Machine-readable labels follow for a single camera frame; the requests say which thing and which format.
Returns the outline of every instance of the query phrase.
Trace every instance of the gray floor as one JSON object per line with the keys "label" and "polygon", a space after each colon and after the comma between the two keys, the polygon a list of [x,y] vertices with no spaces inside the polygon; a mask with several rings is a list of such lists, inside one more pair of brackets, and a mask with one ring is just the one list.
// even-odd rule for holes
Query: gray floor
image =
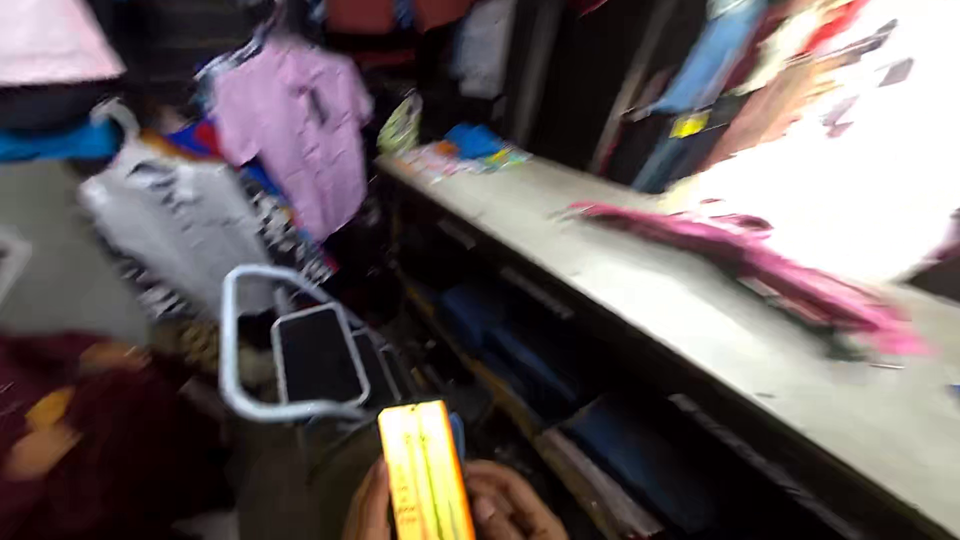
{"label": "gray floor", "polygon": [[76,206],[80,180],[60,161],[0,165],[0,226],[16,227],[33,244],[0,306],[0,329],[94,331],[144,344],[147,319]]}

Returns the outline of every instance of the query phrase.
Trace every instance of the yellow tag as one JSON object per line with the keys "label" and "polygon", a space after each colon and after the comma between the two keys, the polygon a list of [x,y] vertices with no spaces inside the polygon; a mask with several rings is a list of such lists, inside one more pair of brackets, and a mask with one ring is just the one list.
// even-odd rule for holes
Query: yellow tag
{"label": "yellow tag", "polygon": [[707,119],[710,118],[710,111],[693,112],[687,116],[677,118],[673,123],[673,129],[670,130],[670,138],[684,138],[693,134],[700,133],[707,126]]}
{"label": "yellow tag", "polygon": [[63,418],[71,398],[73,398],[73,387],[66,386],[50,392],[36,402],[24,415],[30,429],[37,431],[54,426]]}
{"label": "yellow tag", "polygon": [[444,402],[385,408],[377,421],[390,477],[396,538],[474,540]]}

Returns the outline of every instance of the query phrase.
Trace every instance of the human hand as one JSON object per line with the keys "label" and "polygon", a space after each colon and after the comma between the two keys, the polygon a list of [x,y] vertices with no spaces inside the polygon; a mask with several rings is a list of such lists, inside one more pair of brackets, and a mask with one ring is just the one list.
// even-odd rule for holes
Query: human hand
{"label": "human hand", "polygon": [[464,476],[484,540],[567,540],[564,524],[517,471],[476,460],[467,463]]}
{"label": "human hand", "polygon": [[343,540],[390,540],[389,511],[387,463],[380,457],[353,494]]}

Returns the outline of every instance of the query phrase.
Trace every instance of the counter top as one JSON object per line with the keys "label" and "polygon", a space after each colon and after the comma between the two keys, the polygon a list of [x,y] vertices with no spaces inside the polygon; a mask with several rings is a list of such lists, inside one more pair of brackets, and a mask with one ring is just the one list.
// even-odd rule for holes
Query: counter top
{"label": "counter top", "polygon": [[882,283],[936,352],[902,370],[838,362],[702,258],[555,214],[581,200],[656,211],[654,196],[538,158],[441,180],[377,165],[960,536],[960,308]]}

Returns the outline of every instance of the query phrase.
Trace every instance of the plastic bag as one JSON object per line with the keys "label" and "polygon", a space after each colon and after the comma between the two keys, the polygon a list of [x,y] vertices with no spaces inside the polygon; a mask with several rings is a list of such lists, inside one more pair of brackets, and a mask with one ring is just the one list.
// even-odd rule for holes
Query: plastic bag
{"label": "plastic bag", "polygon": [[401,154],[417,146],[422,111],[423,99],[416,92],[410,92],[380,129],[376,146],[381,154]]}

